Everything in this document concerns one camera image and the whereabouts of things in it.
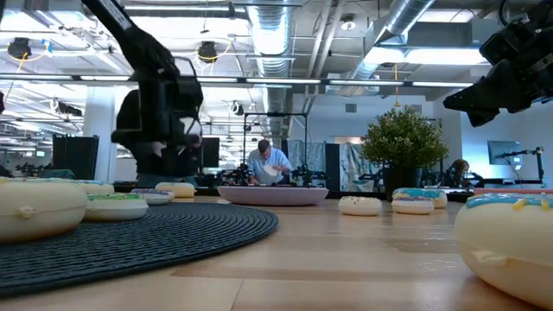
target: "computer monitor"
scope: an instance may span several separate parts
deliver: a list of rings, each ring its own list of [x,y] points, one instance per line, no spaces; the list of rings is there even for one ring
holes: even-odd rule
[[[522,155],[502,156],[504,154],[522,151],[519,142],[488,141],[487,151],[490,164],[515,165],[517,168],[520,168],[522,165]]]
[[[219,138],[217,137],[202,138],[201,166],[203,168],[219,167]]]

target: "round woven placemat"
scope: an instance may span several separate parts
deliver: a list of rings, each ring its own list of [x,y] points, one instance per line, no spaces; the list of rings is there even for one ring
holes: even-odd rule
[[[0,296],[191,262],[258,241],[277,224],[273,213],[211,203],[152,207],[136,221],[83,222],[60,236],[0,245]]]

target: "column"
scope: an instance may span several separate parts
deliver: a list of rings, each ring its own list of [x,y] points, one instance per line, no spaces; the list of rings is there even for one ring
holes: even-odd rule
[[[116,87],[88,87],[83,136],[99,137],[96,181],[115,181],[118,151],[117,145],[111,143],[111,133],[116,126],[116,92]]]

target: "donut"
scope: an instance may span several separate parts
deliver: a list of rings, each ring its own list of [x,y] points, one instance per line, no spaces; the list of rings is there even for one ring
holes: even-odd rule
[[[448,196],[443,190],[434,188],[399,188],[394,190],[392,198],[429,198],[434,208],[445,208],[448,205]]]
[[[75,182],[1,179],[0,198],[0,243],[69,231],[86,211],[86,192]]]
[[[187,182],[160,182],[156,189],[171,191],[176,198],[193,198],[196,192],[194,186]]]
[[[434,201],[425,196],[394,193],[392,198],[391,208],[395,213],[428,215],[434,211]]]
[[[103,181],[77,181],[87,194],[113,194],[115,189],[112,184]]]
[[[175,194],[172,191],[157,189],[132,189],[131,193],[141,194],[149,206],[167,204],[175,198]]]
[[[85,220],[134,220],[147,211],[148,203],[141,194],[88,194]]]
[[[455,219],[465,264],[518,299],[553,309],[553,195],[481,194]]]
[[[375,198],[346,196],[338,203],[340,212],[354,216],[376,216],[382,211],[382,201]]]

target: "green plant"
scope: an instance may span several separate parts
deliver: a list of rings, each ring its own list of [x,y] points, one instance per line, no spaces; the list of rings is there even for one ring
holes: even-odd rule
[[[442,130],[413,107],[392,109],[377,117],[363,137],[361,155],[384,167],[422,168],[446,157]]]

